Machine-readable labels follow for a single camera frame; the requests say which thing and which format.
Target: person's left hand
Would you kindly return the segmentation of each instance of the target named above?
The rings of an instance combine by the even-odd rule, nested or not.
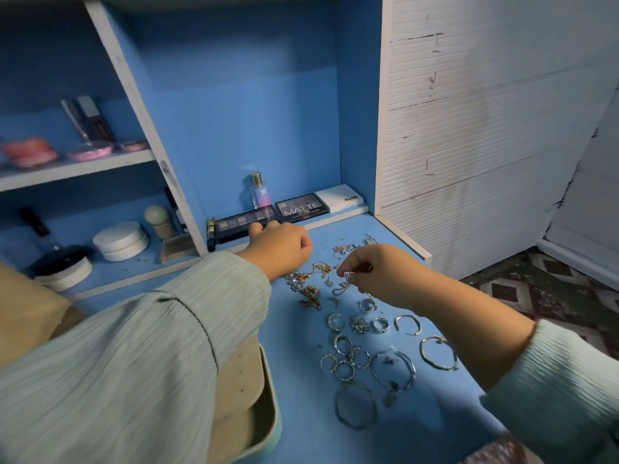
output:
[[[310,235],[303,226],[271,221],[250,226],[250,244],[237,256],[257,265],[269,281],[288,275],[305,264],[311,256]]]

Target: gold bottle cap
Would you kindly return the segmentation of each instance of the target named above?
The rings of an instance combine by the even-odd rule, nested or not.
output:
[[[262,186],[262,176],[260,175],[260,172],[252,172],[250,174],[250,176],[251,176],[252,183],[256,187],[261,187]]]

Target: pink powder container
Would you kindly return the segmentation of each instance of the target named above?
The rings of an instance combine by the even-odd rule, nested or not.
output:
[[[147,140],[124,141],[120,144],[120,148],[128,153],[132,151],[148,150],[150,148]]]
[[[58,159],[50,142],[39,137],[0,144],[0,150],[11,163],[20,168],[31,168]]]
[[[72,153],[67,153],[67,156],[73,161],[90,161],[107,156],[112,151],[114,151],[114,144],[109,141],[87,141],[78,145]]]

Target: white box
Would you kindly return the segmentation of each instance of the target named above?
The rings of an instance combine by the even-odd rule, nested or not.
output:
[[[363,197],[346,184],[314,192],[329,208],[329,213],[356,207],[363,203]]]

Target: matte eyeshadow palette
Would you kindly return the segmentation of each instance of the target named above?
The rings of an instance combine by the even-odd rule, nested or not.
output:
[[[250,233],[250,225],[257,221],[266,226],[269,221],[280,221],[272,205],[245,211],[233,217],[221,218],[215,222],[215,240],[218,244],[234,241]]]
[[[283,200],[277,202],[275,207],[282,215],[282,220],[290,223],[329,213],[327,206],[314,194]]]

